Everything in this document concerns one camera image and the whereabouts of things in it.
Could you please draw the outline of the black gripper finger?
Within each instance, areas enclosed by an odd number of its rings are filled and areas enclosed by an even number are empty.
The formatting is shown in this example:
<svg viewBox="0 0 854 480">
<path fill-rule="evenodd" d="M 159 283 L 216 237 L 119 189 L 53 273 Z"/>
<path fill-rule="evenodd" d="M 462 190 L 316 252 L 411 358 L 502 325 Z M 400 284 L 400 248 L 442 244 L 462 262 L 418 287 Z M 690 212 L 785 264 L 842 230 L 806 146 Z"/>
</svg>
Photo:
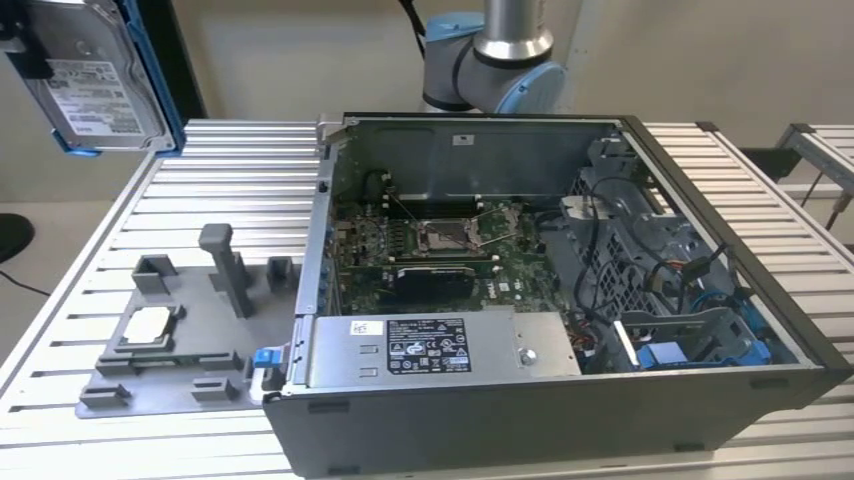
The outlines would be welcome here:
<svg viewBox="0 0 854 480">
<path fill-rule="evenodd" d="M 5 55 L 24 80 L 48 80 L 53 77 L 53 69 L 47 61 L 48 54 L 43 46 L 31 46 L 21 52 L 7 52 Z"/>
</svg>

